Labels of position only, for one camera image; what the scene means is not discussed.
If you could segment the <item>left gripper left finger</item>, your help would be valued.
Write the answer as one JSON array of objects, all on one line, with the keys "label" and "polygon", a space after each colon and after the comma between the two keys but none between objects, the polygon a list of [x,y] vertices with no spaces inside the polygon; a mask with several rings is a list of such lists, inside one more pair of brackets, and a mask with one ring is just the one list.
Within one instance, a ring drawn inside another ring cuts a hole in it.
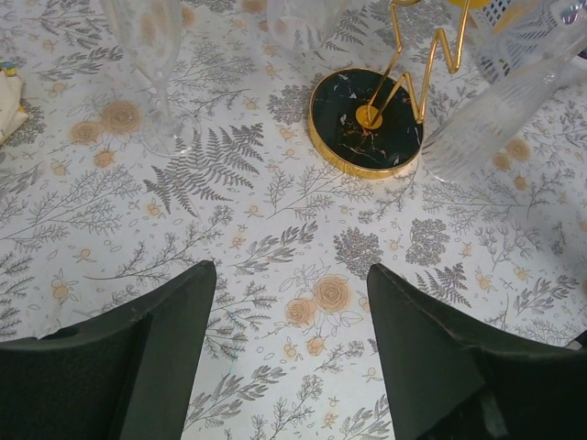
[{"label": "left gripper left finger", "polygon": [[2,343],[2,438],[180,438],[215,288],[201,261],[94,318]]}]

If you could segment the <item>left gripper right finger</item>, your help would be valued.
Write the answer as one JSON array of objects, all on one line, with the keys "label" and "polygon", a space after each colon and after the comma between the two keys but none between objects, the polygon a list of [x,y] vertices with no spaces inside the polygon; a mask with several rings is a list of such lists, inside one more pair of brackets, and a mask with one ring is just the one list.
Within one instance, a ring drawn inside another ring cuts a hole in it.
[{"label": "left gripper right finger", "polygon": [[395,438],[585,438],[585,334],[559,347],[506,333],[381,264],[367,287]]}]

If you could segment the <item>tall clear flute glass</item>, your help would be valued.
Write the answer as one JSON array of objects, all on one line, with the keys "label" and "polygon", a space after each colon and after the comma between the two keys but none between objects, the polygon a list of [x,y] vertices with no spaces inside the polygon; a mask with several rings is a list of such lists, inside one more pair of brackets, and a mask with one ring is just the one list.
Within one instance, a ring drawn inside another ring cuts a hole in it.
[{"label": "tall clear flute glass", "polygon": [[503,148],[559,88],[572,58],[586,47],[586,17],[568,24],[542,58],[475,96],[421,148],[422,166],[437,179],[454,182]]}]

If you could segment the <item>gold wine glass rack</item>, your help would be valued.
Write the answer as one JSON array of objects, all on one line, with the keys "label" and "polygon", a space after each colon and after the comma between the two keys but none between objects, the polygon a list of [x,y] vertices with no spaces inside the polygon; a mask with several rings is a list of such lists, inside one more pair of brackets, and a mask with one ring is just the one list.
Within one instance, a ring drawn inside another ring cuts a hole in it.
[{"label": "gold wine glass rack", "polygon": [[453,44],[443,28],[435,30],[421,93],[415,92],[410,72],[395,80],[390,77],[403,51],[397,9],[412,4],[391,2],[396,48],[384,72],[345,68],[324,77],[312,92],[309,138],[327,162],[350,176],[377,180],[411,165],[423,144],[427,94],[437,50],[443,52],[449,73],[460,69],[468,5],[459,7],[460,23]]}]

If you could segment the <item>short clear wine glass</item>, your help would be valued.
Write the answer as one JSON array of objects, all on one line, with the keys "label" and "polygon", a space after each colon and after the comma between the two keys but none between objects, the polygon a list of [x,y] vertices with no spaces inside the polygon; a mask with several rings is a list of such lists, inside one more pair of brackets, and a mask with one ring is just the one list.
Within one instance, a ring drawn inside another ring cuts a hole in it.
[{"label": "short clear wine glass", "polygon": [[268,31],[287,50],[318,50],[332,36],[349,4],[347,0],[268,0]]}]

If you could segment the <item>yellow plastic goblet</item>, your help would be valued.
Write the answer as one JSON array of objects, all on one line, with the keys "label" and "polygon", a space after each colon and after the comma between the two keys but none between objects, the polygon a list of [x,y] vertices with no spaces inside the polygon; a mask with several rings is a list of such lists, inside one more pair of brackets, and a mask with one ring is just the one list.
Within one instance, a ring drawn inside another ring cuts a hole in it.
[{"label": "yellow plastic goblet", "polygon": [[469,9],[476,9],[488,6],[492,0],[448,0],[448,2],[460,8],[469,6]]}]

